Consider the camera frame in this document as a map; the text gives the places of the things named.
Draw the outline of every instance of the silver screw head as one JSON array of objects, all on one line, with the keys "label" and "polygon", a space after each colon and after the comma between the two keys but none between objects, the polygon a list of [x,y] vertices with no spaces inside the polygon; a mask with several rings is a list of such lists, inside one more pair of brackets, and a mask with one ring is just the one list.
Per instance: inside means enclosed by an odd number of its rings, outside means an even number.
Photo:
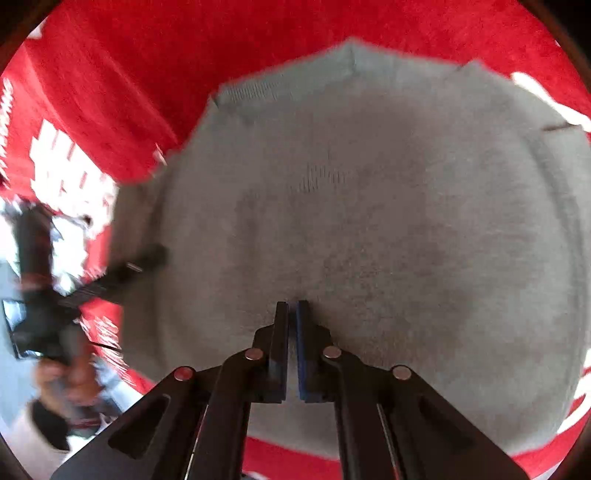
[{"label": "silver screw head", "polygon": [[325,347],[324,350],[322,350],[322,355],[324,355],[326,358],[330,358],[331,360],[340,357],[340,354],[342,353],[343,352],[341,351],[341,349],[334,345],[329,345]]},{"label": "silver screw head", "polygon": [[178,367],[174,371],[174,377],[180,382],[186,382],[193,377],[193,369],[191,367]]},{"label": "silver screw head", "polygon": [[265,354],[260,348],[249,348],[244,352],[247,360],[260,360]]},{"label": "silver screw head", "polygon": [[409,367],[406,365],[396,365],[392,369],[392,374],[394,375],[394,378],[397,378],[398,380],[408,380],[413,375]]}]

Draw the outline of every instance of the folded garment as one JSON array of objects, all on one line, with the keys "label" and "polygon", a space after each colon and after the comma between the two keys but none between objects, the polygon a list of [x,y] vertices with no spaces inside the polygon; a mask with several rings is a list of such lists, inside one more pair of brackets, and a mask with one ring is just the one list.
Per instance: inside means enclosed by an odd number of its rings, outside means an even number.
[{"label": "folded garment", "polygon": [[[221,88],[168,160],[115,210],[113,261],[170,249],[126,292],[130,366],[219,365],[307,299],[508,453],[554,436],[589,344],[591,154],[544,102],[478,63],[349,42]],[[249,434],[336,458],[332,406],[296,380]]]}]

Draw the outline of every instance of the white sleeve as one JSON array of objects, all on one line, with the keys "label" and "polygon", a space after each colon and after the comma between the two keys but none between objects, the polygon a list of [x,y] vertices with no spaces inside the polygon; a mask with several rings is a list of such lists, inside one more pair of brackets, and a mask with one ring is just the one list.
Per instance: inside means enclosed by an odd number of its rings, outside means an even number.
[{"label": "white sleeve", "polygon": [[33,480],[48,480],[68,454],[53,448],[37,430],[31,415],[31,404],[23,408],[5,440]]}]

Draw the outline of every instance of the black cable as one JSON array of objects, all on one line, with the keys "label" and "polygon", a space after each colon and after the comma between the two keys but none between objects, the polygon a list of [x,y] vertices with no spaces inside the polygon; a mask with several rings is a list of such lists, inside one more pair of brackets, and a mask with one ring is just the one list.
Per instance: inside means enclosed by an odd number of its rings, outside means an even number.
[{"label": "black cable", "polygon": [[122,350],[119,348],[115,348],[114,346],[105,345],[104,343],[96,343],[96,342],[89,342],[91,345],[101,346],[102,348],[108,348],[109,350],[114,350],[115,352],[121,353]]}]

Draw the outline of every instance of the gray fabric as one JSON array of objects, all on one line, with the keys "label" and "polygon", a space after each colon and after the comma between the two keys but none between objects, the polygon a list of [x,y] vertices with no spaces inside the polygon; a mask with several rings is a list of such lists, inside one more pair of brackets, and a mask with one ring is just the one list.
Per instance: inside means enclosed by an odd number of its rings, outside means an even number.
[{"label": "gray fabric", "polygon": [[[589,337],[584,134],[476,63],[347,43],[224,87],[156,180],[125,187],[112,258],[168,266],[124,300],[158,380],[246,348],[308,299],[366,363],[404,363],[509,453],[566,416]],[[254,406],[250,434],[337,457],[331,406]]]}]

